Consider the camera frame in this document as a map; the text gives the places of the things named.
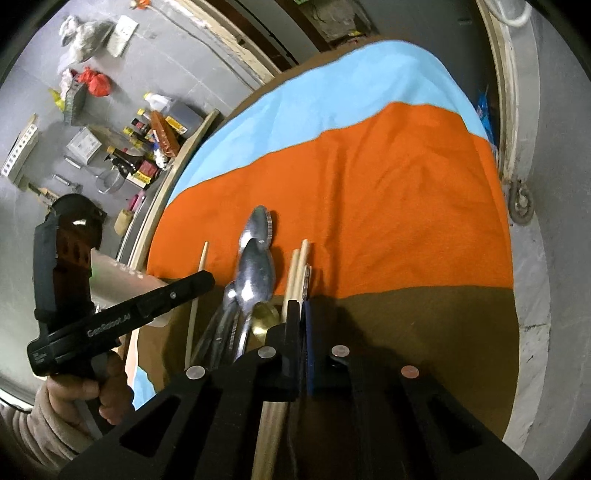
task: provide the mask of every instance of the blue cloth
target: blue cloth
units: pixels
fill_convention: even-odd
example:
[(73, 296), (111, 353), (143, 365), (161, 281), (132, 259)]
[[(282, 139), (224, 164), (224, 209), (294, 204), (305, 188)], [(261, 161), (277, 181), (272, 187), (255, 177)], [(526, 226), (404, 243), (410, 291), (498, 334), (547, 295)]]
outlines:
[(144, 372), (140, 367), (135, 374), (134, 379), (134, 407), (139, 410), (140, 407), (145, 405), (151, 398), (156, 396), (156, 390), (152, 385), (152, 382), (148, 380), (148, 374)]
[(362, 122), (392, 102), (458, 113), (470, 133), (486, 138), (474, 107), (437, 58), (410, 43), (384, 40), (288, 80), (229, 121), (195, 154), (169, 204), (183, 190)]

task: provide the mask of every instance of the yellow label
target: yellow label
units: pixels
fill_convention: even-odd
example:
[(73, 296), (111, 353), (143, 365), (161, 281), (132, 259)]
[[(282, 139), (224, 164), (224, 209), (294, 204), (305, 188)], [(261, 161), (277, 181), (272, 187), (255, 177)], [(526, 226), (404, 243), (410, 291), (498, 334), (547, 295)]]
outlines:
[(150, 177), (148, 177), (147, 175), (144, 175), (140, 171), (135, 172), (134, 177), (145, 184), (150, 183), (150, 181), (152, 180)]
[(177, 133), (179, 135), (184, 135), (185, 133), (187, 133), (187, 128), (185, 128), (184, 126), (182, 126), (181, 124), (179, 124), (174, 118), (172, 118), (171, 116), (166, 117), (166, 121), (168, 122), (168, 124), (173, 127)]

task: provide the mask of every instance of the person's sleeve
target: person's sleeve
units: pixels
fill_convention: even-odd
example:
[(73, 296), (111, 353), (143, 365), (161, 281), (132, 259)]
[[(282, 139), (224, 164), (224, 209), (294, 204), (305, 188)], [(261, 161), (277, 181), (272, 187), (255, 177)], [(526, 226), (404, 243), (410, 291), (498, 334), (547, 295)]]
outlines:
[(88, 435), (68, 425), (56, 414), (45, 383), (37, 392), (31, 413), (10, 407), (2, 408), (0, 413), (21, 450), (51, 469), (60, 469), (92, 443)]

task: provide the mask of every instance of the red plastic bag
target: red plastic bag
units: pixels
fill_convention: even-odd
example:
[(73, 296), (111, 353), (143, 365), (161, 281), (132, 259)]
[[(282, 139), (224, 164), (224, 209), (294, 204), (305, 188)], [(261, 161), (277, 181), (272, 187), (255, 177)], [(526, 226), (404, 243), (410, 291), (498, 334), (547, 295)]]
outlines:
[(87, 84), (88, 92), (95, 97), (106, 97), (111, 93), (111, 80), (109, 80), (109, 77), (96, 72), (90, 67), (85, 67), (77, 80)]

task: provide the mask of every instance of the metal screw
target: metal screw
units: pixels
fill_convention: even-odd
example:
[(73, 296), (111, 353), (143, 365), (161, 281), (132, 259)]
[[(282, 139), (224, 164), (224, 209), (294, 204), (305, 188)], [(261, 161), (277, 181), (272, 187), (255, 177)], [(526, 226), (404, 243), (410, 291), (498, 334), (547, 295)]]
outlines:
[(205, 376), (205, 369), (201, 365), (195, 365), (187, 370), (189, 380), (199, 380)]
[(272, 346), (264, 346), (259, 348), (258, 353), (261, 358), (273, 358), (277, 353), (277, 350), (275, 350)]
[(351, 353), (349, 347), (345, 345), (335, 345), (334, 347), (332, 347), (330, 351), (334, 356), (338, 358), (344, 358), (346, 356), (349, 356), (349, 354)]
[(402, 373), (402, 376), (405, 378), (418, 378), (418, 368), (414, 367), (412, 365), (407, 365), (406, 367), (402, 367), (400, 369), (400, 373)]

